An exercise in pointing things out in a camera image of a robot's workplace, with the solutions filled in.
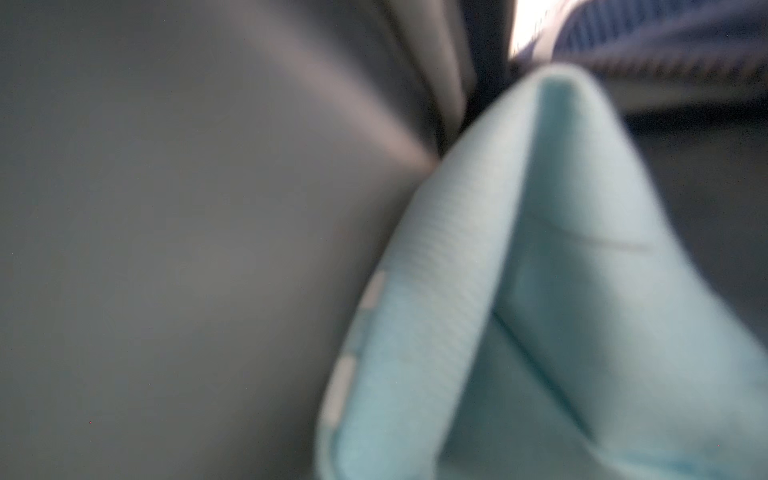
light blue fabric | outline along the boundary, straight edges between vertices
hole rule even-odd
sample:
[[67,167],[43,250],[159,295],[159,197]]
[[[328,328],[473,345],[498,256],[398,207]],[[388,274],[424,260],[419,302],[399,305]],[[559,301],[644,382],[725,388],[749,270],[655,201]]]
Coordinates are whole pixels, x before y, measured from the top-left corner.
[[768,357],[584,72],[498,99],[377,272],[319,419],[323,480],[768,478]]

white patch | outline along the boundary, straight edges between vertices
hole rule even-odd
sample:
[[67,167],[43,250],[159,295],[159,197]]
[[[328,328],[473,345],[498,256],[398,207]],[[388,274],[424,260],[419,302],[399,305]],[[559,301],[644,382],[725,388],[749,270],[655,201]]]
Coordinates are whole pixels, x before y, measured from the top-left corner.
[[328,382],[326,398],[323,400],[323,409],[320,411],[321,421],[331,428],[336,428],[341,423],[356,370],[357,358],[353,355],[344,355],[336,361],[331,380]]
[[386,272],[380,270],[373,274],[373,278],[368,282],[366,291],[362,294],[359,308],[374,309],[379,305],[379,298],[384,290],[384,282],[386,280]]

teal cloth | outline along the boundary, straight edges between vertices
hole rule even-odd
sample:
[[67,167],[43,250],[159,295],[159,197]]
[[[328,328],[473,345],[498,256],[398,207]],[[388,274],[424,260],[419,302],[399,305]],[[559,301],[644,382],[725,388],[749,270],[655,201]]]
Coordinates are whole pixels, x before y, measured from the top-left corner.
[[768,357],[690,262],[597,84],[506,92],[358,308],[323,480],[768,478]]

folded fabric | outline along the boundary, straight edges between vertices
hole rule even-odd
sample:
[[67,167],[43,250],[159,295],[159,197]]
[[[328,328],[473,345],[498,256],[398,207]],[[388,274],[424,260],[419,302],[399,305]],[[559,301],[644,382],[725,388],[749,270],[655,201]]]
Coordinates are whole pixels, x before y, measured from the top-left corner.
[[322,480],[765,478],[768,356],[600,88],[552,66],[413,198],[316,435]]

